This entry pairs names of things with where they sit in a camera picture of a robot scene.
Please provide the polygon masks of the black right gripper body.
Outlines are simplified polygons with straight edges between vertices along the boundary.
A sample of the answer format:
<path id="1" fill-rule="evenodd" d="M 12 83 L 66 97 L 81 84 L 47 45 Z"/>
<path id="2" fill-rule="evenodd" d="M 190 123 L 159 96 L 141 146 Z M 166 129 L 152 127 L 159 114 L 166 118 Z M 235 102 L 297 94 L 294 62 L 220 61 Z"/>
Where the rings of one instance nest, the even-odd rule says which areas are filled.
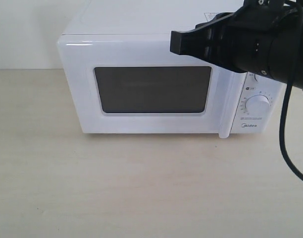
<path id="1" fill-rule="evenodd" d="M 208 22 L 208 62 L 234 72 L 270 74 L 273 13 L 268 7 L 241 7 Z"/>

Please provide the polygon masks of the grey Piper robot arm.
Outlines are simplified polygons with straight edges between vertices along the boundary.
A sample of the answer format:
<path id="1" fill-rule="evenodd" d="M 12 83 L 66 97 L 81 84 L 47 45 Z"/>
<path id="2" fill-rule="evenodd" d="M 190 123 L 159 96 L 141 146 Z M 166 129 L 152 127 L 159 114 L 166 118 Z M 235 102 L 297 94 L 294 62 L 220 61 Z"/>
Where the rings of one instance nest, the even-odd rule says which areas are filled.
<path id="1" fill-rule="evenodd" d="M 303 89 L 303 32 L 297 37 L 298 12 L 242 6 L 218 14 L 189 31 L 172 31 L 170 51 L 236 73 L 251 72 L 287 83 L 296 65 L 294 86 Z"/>

